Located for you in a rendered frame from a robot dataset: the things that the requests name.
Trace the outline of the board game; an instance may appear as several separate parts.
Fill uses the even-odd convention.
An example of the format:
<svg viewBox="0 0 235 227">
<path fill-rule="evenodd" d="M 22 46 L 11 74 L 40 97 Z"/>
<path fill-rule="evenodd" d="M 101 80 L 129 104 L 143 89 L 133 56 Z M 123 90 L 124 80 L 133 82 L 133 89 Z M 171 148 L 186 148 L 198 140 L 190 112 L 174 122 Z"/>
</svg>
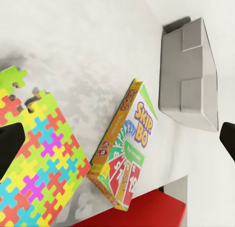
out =
<svg viewBox="0 0 235 227">
<path fill-rule="evenodd" d="M 136 78 L 86 175 L 115 209 L 129 209 L 156 122 L 145 83 Z"/>
</svg>

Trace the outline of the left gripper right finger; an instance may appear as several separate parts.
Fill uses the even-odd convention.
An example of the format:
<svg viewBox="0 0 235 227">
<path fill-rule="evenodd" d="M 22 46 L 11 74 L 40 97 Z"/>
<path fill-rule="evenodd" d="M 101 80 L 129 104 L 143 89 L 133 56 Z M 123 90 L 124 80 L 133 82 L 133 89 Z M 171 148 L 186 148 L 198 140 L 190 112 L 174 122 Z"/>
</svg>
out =
<svg viewBox="0 0 235 227">
<path fill-rule="evenodd" d="M 224 122 L 219 139 L 235 162 L 235 124 Z"/>
</svg>

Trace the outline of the jigsaw puzzle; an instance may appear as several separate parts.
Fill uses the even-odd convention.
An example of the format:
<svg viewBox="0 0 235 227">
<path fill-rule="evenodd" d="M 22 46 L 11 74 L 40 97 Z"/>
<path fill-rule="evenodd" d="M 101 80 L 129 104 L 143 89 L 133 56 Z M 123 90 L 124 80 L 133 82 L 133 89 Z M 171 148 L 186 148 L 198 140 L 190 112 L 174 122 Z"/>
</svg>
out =
<svg viewBox="0 0 235 227">
<path fill-rule="evenodd" d="M 16 110 L 8 95 L 26 86 L 26 70 L 0 71 L 0 127 L 21 122 L 25 142 L 0 181 L 0 227 L 51 227 L 91 169 L 52 93 Z"/>
</svg>

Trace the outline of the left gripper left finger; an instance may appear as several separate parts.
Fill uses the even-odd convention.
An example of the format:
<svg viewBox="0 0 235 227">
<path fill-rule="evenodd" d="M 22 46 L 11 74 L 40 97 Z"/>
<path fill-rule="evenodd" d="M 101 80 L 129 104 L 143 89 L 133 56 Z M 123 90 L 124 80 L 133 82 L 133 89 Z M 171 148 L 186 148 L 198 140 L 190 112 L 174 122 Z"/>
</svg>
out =
<svg viewBox="0 0 235 227">
<path fill-rule="evenodd" d="M 25 142 L 21 122 L 0 127 L 0 181 Z"/>
</svg>

